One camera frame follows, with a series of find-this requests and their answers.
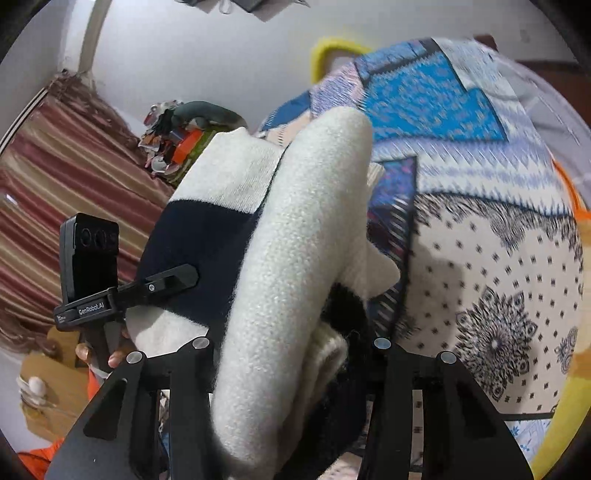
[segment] white wall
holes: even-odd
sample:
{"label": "white wall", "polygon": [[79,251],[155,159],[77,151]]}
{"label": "white wall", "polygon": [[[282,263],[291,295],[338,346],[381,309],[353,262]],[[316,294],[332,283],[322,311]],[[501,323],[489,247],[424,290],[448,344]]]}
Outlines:
{"label": "white wall", "polygon": [[25,27],[0,63],[0,137],[59,70],[64,26],[74,0],[52,0]]}
{"label": "white wall", "polygon": [[99,92],[137,120],[154,102],[207,100],[241,114],[254,129],[310,86],[310,50],[323,36],[380,48],[410,38],[490,33],[512,58],[573,59],[530,0],[308,2],[311,8],[269,0],[262,16],[280,11],[261,21],[236,5],[222,15],[216,0],[201,8],[115,1],[93,67]]}
{"label": "white wall", "polygon": [[80,66],[80,55],[82,53],[82,42],[86,34],[92,8],[95,0],[71,1],[72,7],[64,34],[61,53],[61,68],[78,72]]}
{"label": "white wall", "polygon": [[[52,0],[25,27],[0,64],[0,137],[59,70],[64,25],[72,3]],[[21,361],[21,357],[0,352],[0,429],[17,451],[49,445],[25,425],[16,384]]]}

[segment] yellow handle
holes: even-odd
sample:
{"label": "yellow handle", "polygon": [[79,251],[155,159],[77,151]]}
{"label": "yellow handle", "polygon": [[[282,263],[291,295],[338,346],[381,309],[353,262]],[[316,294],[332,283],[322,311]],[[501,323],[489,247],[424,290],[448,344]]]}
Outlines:
{"label": "yellow handle", "polygon": [[314,45],[314,48],[312,48],[312,84],[318,83],[324,78],[324,75],[327,73],[326,57],[330,52],[335,50],[351,52],[355,55],[365,55],[372,51],[371,48],[364,47],[363,45],[359,45],[350,40],[345,40],[344,38],[321,38],[318,43]]}

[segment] human hand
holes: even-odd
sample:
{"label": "human hand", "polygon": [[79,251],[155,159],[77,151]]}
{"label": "human hand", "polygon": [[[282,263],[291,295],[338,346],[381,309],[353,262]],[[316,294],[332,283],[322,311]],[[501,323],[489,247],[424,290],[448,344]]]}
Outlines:
{"label": "human hand", "polygon": [[[115,350],[109,357],[109,366],[111,368],[117,368],[121,361],[127,356],[128,353],[137,350],[134,343],[129,338],[129,332],[126,327],[121,329],[121,341],[117,350]],[[79,343],[76,345],[76,356],[87,365],[90,364],[93,351],[90,345],[87,343]]]}

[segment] orange object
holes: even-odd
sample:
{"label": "orange object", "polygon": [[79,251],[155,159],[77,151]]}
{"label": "orange object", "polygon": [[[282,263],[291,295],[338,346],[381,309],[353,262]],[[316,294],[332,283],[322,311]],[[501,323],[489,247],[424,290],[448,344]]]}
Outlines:
{"label": "orange object", "polygon": [[587,207],[583,204],[583,202],[581,202],[579,194],[577,193],[577,189],[574,187],[573,182],[570,180],[566,171],[554,158],[552,158],[552,163],[554,164],[554,168],[562,178],[564,185],[569,191],[570,201],[573,204],[573,214],[575,220],[591,220],[591,212],[587,210]]}
{"label": "orange object", "polygon": [[88,385],[86,386],[86,392],[88,393],[88,401],[92,400],[92,397],[99,391],[100,385],[96,381],[94,373],[88,369]]}
{"label": "orange object", "polygon": [[37,480],[43,480],[54,455],[64,443],[64,439],[56,440],[47,448],[38,448],[30,452],[21,452],[18,457]]}
{"label": "orange object", "polygon": [[183,163],[202,136],[202,130],[193,130],[181,143],[178,144],[177,149],[174,151],[173,162],[178,164]]}

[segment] black and white sweater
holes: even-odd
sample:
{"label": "black and white sweater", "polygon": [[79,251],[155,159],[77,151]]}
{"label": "black and white sweater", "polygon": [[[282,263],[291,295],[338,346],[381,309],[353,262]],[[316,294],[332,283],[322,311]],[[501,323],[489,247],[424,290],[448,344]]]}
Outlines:
{"label": "black and white sweater", "polygon": [[365,300],[399,276],[366,238],[382,172],[371,149],[350,108],[286,150],[243,128],[217,134],[150,236],[138,278],[189,263],[200,279],[129,310],[128,329],[148,356],[209,328],[223,338],[212,422],[227,477],[313,479],[363,427]]}

